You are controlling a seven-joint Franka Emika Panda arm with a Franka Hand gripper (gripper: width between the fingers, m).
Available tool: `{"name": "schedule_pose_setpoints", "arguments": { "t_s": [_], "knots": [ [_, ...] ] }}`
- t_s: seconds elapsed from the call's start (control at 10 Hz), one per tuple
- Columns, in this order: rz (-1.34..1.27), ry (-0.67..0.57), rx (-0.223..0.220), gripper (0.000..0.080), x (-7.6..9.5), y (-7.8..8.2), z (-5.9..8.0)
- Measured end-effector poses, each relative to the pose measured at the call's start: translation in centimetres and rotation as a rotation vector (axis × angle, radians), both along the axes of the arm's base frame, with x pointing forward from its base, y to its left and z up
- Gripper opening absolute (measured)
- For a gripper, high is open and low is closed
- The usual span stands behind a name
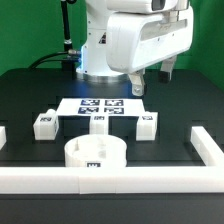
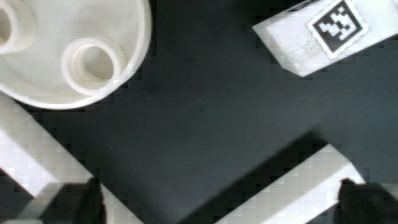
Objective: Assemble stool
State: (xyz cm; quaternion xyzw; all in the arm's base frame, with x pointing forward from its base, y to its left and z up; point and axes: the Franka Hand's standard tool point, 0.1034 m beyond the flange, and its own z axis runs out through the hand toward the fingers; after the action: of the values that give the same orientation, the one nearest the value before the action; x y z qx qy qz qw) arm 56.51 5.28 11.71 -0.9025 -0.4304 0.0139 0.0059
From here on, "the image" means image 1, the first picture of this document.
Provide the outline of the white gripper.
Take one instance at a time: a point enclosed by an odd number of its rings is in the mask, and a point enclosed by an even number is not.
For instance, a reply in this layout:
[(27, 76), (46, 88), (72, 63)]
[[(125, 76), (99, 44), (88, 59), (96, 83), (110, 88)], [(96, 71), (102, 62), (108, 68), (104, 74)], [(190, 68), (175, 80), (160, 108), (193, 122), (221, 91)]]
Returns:
[(163, 60), (158, 75), (159, 81), (171, 81), (177, 59), (175, 55), (187, 51), (191, 46), (193, 19), (191, 7), (180, 11), (177, 20), (165, 13), (113, 13), (109, 17), (106, 60), (112, 70), (129, 74), (133, 95), (144, 95), (143, 68)]

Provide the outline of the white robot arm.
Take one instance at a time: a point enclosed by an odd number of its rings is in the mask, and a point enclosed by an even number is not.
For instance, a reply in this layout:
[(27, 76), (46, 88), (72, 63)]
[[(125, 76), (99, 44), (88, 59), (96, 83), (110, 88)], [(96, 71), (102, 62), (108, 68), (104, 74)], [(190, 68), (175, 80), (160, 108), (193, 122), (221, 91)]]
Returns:
[(176, 58), (192, 43), (189, 0), (85, 0), (87, 40), (78, 76), (92, 82), (130, 80), (145, 92), (145, 69), (159, 63), (159, 81), (171, 80)]

